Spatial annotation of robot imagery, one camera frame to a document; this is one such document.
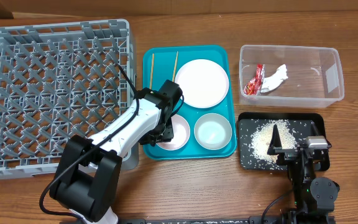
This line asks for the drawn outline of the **red sauce packet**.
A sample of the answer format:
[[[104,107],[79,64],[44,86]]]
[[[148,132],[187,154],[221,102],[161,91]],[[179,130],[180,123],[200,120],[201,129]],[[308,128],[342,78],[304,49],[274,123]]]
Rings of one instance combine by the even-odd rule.
[[[244,87],[244,93],[246,95],[260,95],[264,76],[265,76],[265,65],[258,64],[256,68],[255,77],[251,79]]]

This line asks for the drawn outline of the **wooden chopstick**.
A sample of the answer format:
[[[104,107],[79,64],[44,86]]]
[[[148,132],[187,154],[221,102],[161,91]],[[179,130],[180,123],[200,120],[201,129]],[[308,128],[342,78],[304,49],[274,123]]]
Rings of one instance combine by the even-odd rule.
[[[149,82],[149,88],[152,89],[152,83],[153,83],[153,75],[154,75],[154,60],[155,60],[155,54],[152,54],[152,60],[151,60],[151,66],[150,66],[150,82]]]
[[[173,75],[172,75],[172,81],[175,81],[175,76],[176,76],[176,71],[177,71],[177,63],[178,63],[178,51],[176,52],[176,56],[175,56],[175,63],[174,63],[174,68],[173,68]]]

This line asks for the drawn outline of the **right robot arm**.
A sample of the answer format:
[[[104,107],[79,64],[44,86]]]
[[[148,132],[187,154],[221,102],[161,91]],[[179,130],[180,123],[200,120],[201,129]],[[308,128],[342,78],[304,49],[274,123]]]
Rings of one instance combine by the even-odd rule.
[[[294,194],[295,208],[289,209],[279,218],[274,218],[272,223],[335,222],[329,213],[334,211],[334,203],[340,186],[329,178],[317,177],[314,171],[314,163],[323,160],[328,155],[331,144],[319,134],[314,123],[311,124],[311,130],[312,135],[306,138],[304,144],[299,144],[294,149],[284,149],[278,128],[273,127],[267,154],[277,156],[277,165],[287,166],[292,188],[268,205],[260,218],[261,223],[265,222],[268,210],[290,193]]]

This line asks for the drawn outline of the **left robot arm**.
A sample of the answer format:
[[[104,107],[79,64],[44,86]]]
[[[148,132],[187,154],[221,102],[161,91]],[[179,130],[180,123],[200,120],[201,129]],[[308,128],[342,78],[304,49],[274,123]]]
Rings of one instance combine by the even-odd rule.
[[[108,127],[66,143],[54,179],[44,194],[67,208],[78,223],[117,223],[111,210],[123,158],[136,144],[156,145],[174,137],[172,116],[183,92],[166,80],[158,91],[144,88],[131,106]]]

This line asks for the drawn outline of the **pink shallow bowl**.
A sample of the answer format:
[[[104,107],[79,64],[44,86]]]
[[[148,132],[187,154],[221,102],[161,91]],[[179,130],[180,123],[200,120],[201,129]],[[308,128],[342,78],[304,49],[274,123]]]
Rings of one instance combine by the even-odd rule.
[[[173,138],[170,142],[160,142],[157,145],[166,151],[182,148],[190,138],[190,126],[185,118],[176,114],[172,117]]]

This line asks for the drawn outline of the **white napkin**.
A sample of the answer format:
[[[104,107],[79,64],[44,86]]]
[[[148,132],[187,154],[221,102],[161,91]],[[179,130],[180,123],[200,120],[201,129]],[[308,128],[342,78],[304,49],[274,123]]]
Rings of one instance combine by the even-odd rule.
[[[273,75],[265,77],[263,79],[260,92],[268,93],[270,91],[273,91],[287,79],[287,66],[283,64],[277,68],[276,72]]]

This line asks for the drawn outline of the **grey bowl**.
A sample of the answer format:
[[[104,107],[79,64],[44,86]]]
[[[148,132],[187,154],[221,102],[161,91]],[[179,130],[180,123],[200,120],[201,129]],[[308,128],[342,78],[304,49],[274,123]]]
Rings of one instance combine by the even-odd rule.
[[[223,115],[208,113],[197,120],[194,134],[200,146],[216,151],[224,148],[231,141],[232,126]]]

